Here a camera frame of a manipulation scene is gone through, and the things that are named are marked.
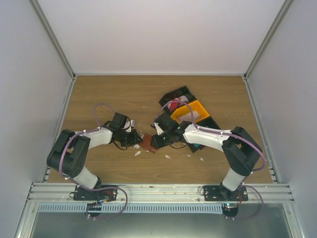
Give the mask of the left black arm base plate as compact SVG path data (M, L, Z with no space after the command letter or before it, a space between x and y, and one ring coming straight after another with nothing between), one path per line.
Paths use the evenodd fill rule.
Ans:
M69 194L74 201L88 201L85 214L89 218L96 218L101 214L102 204L116 200L117 185L100 185L96 188L102 188L100 191L90 191L82 187L75 187L75 190Z

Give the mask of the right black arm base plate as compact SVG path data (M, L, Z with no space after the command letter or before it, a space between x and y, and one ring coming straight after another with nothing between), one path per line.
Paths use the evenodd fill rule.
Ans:
M222 214L226 218L235 218L239 207L244 201L248 201L248 193L245 188L237 188L230 191L223 185L204 185L198 190L205 201L220 202Z

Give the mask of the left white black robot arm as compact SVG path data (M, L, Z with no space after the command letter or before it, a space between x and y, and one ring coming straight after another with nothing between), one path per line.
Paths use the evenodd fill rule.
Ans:
M85 167L88 150L108 144L125 150L141 143L143 140L134 124L128 116L115 113L112 120L95 129L79 132L64 129L47 157L47 166L84 187L90 200L97 200L102 195L101 182Z

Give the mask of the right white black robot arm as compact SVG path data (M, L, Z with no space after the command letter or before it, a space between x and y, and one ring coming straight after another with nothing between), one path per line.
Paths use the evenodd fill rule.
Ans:
M260 146L242 127L222 130L197 125L192 121L178 123L167 114L161 114L151 124L156 130L151 146L160 149L173 143L199 144L223 152L229 170L218 186L223 200L230 201L237 196L238 188L255 168L259 158L266 162Z

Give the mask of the brown leather card holder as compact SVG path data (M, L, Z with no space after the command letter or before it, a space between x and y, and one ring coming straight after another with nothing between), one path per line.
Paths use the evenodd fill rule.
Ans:
M155 154L157 152L157 148L151 145L151 141L152 141L152 136L148 133L145 133L142 136L142 142L139 143L139 146L145 149L147 152L151 152Z

